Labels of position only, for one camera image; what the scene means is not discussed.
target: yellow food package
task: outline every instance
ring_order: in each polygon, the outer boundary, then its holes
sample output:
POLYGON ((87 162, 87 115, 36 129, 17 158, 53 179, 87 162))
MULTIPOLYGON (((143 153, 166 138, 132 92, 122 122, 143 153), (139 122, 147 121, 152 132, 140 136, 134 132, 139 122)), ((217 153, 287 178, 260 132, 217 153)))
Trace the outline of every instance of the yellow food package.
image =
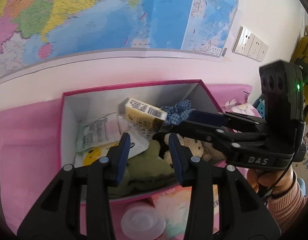
POLYGON ((135 124, 159 131, 166 120, 167 112, 156 106, 129 98, 125 105, 125 115, 126 119, 131 120, 135 124))

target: wrist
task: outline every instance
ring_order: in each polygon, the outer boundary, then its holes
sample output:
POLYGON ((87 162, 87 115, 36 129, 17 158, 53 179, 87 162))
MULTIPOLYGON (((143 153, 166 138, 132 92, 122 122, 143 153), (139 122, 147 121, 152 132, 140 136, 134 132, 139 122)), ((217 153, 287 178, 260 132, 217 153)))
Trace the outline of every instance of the wrist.
POLYGON ((284 185, 274 188, 272 198, 280 198, 287 194, 294 186, 296 178, 297 176, 293 171, 291 174, 291 179, 289 179, 284 185))

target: open box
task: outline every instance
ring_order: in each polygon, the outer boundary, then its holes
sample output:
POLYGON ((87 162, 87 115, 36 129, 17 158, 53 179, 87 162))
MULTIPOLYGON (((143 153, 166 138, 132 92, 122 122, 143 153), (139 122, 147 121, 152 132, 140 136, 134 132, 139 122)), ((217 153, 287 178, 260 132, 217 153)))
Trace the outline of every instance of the open box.
POLYGON ((74 164, 79 122, 112 112, 124 114, 126 99, 130 97, 157 107, 174 106, 175 103, 188 99, 192 102, 192 108, 198 111, 220 111, 201 80, 123 84, 64 93, 60 137, 61 166, 74 164))

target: das logo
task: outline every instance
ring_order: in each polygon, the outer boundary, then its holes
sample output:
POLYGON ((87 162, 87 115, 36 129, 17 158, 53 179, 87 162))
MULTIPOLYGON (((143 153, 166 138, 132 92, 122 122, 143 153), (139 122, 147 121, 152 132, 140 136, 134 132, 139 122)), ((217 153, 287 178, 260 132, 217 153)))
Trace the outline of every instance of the das logo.
POLYGON ((267 162, 268 162, 268 159, 255 158, 253 156, 249 157, 248 159, 248 163, 254 163, 254 164, 266 165, 267 162))

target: barcode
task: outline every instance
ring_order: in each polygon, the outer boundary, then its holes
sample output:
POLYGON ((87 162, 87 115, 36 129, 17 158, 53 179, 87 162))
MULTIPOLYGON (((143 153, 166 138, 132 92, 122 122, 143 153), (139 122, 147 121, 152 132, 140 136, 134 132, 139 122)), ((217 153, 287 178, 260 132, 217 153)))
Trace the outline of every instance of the barcode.
POLYGON ((222 57, 225 56, 226 51, 227 51, 227 48, 224 48, 223 53, 222 53, 222 57))
POLYGON ((86 146, 86 135, 83 136, 83 144, 82 146, 86 146))
POLYGON ((156 116, 156 117, 158 117, 158 118, 161 118, 161 116, 163 115, 163 112, 160 111, 160 110, 156 110, 156 109, 150 107, 150 109, 149 109, 149 114, 151 114, 151 115, 153 115, 153 116, 156 116))

